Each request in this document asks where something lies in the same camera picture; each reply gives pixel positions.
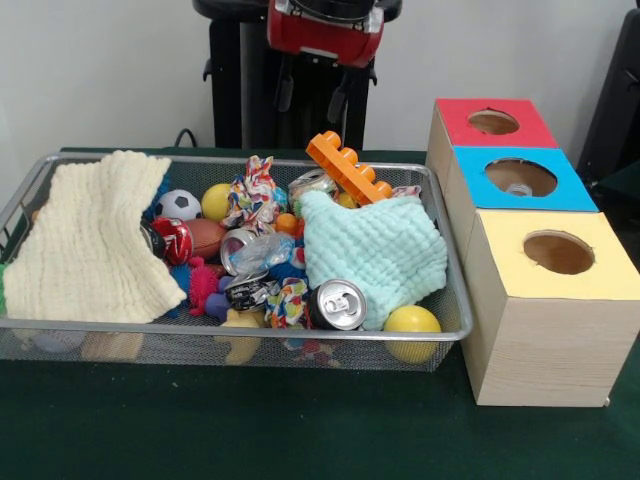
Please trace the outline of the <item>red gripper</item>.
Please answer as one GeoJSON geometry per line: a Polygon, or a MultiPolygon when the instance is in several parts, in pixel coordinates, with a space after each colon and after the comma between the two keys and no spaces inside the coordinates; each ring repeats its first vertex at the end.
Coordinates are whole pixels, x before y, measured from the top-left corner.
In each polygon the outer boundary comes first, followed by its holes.
{"type": "MultiPolygon", "coordinates": [[[[377,1],[271,1],[267,39],[272,48],[291,55],[314,54],[344,68],[333,91],[329,123],[343,123],[358,72],[374,58],[381,42],[385,9],[377,1]]],[[[277,86],[277,111],[287,112],[293,95],[293,57],[283,57],[277,86]]]]}

